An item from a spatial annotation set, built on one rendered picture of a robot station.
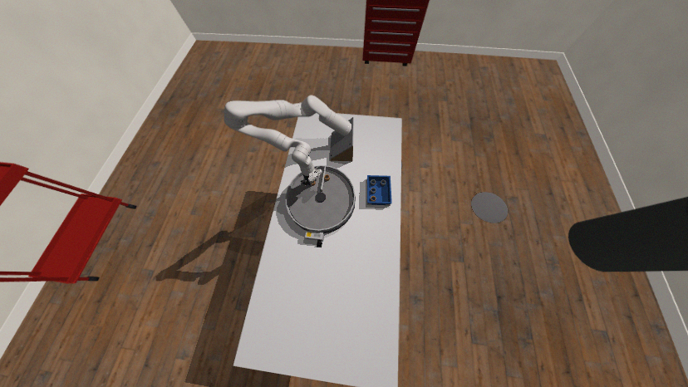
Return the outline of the blue crate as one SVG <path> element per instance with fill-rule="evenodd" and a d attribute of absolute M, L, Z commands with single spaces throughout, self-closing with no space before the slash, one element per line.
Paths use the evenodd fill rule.
<path fill-rule="evenodd" d="M 374 186 L 371 185 L 372 180 L 376 181 Z M 382 180 L 386 181 L 384 186 L 381 186 Z M 367 182 L 367 205 L 385 205 L 391 206 L 391 177 L 383 175 L 369 175 L 366 179 Z M 371 188 L 375 188 L 376 192 L 371 193 Z M 371 201 L 371 196 L 376 197 L 376 201 Z"/>

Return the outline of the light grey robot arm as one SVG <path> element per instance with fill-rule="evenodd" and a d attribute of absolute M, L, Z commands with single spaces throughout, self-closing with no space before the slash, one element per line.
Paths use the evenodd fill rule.
<path fill-rule="evenodd" d="M 308 96 L 303 102 L 297 104 L 291 104 L 285 100 L 233 100 L 226 103 L 224 107 L 224 123 L 233 130 L 265 141 L 284 152 L 295 147 L 292 152 L 292 160 L 299 165 L 303 175 L 309 176 L 308 181 L 311 183 L 322 174 L 322 171 L 314 168 L 312 160 L 308 156 L 311 152 L 310 145 L 289 138 L 276 130 L 255 127 L 248 123 L 248 117 L 250 115 L 263 115 L 270 120 L 284 120 L 294 117 L 309 117 L 316 113 L 319 114 L 319 120 L 324 125 L 339 134 L 346 136 L 350 133 L 351 123 L 330 110 L 315 96 Z"/>

